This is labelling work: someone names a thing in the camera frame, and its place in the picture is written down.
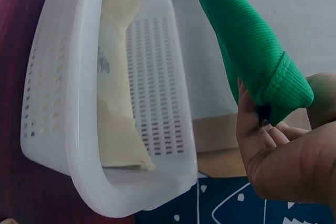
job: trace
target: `basket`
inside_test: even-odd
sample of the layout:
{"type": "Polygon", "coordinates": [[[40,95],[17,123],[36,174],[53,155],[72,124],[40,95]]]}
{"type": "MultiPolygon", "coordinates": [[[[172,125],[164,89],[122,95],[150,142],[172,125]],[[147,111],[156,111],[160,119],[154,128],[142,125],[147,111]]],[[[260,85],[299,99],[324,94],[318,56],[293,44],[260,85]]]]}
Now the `basket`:
{"type": "Polygon", "coordinates": [[[196,151],[171,0],[142,0],[127,30],[136,126],[153,171],[101,167],[97,51],[102,0],[46,0],[26,74],[21,147],[69,175],[86,204],[107,217],[154,209],[197,179],[196,151]]]}

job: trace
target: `finger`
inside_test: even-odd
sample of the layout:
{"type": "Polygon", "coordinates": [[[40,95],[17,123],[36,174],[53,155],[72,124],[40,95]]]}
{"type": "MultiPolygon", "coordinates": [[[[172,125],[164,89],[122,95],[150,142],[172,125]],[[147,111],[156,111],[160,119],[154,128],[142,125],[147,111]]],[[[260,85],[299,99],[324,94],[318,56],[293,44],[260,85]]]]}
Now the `finger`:
{"type": "Polygon", "coordinates": [[[238,79],[239,85],[239,99],[238,108],[244,112],[255,112],[257,110],[257,105],[255,105],[248,90],[240,79],[238,79]]]}
{"type": "Polygon", "coordinates": [[[253,103],[243,83],[239,87],[239,104],[237,114],[236,137],[245,167],[251,159],[266,149],[271,137],[265,130],[259,128],[259,117],[256,105],[253,103]]]}
{"type": "Polygon", "coordinates": [[[271,129],[268,130],[268,134],[271,136],[276,146],[281,146],[289,143],[288,138],[276,127],[271,126],[271,129]]]}
{"type": "Polygon", "coordinates": [[[277,147],[275,142],[273,141],[272,137],[268,134],[268,131],[272,129],[272,125],[270,125],[266,120],[260,123],[259,121],[259,127],[260,127],[260,133],[263,133],[265,131],[265,136],[263,137],[266,148],[271,147],[277,147]]]}
{"type": "Polygon", "coordinates": [[[319,73],[307,78],[314,101],[307,108],[312,129],[336,120],[336,74],[319,73]]]}
{"type": "Polygon", "coordinates": [[[276,128],[281,131],[289,141],[302,137],[309,132],[308,130],[289,127],[285,122],[280,122],[276,128]]]}

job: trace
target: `beige towel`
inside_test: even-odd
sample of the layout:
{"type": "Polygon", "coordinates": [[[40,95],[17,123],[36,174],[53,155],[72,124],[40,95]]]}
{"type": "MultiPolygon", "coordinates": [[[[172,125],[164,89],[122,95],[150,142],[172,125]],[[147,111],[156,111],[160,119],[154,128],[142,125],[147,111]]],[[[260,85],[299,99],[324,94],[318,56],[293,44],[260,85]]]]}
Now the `beige towel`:
{"type": "Polygon", "coordinates": [[[103,167],[155,166],[133,119],[126,53],[126,29],[140,0],[103,0],[98,50],[97,124],[103,167]]]}
{"type": "Polygon", "coordinates": [[[18,224],[18,223],[13,219],[7,219],[7,220],[0,222],[0,224],[18,224]]]}

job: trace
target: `green knit fabric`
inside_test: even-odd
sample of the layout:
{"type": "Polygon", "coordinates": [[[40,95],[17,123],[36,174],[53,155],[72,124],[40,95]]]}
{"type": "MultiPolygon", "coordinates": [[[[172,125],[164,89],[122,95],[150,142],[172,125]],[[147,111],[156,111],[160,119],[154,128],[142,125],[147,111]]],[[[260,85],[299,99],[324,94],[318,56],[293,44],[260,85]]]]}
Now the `green knit fabric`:
{"type": "Polygon", "coordinates": [[[272,125],[313,102],[304,76],[247,0],[199,1],[215,30],[237,103],[238,77],[258,106],[270,108],[266,119],[272,125]]]}

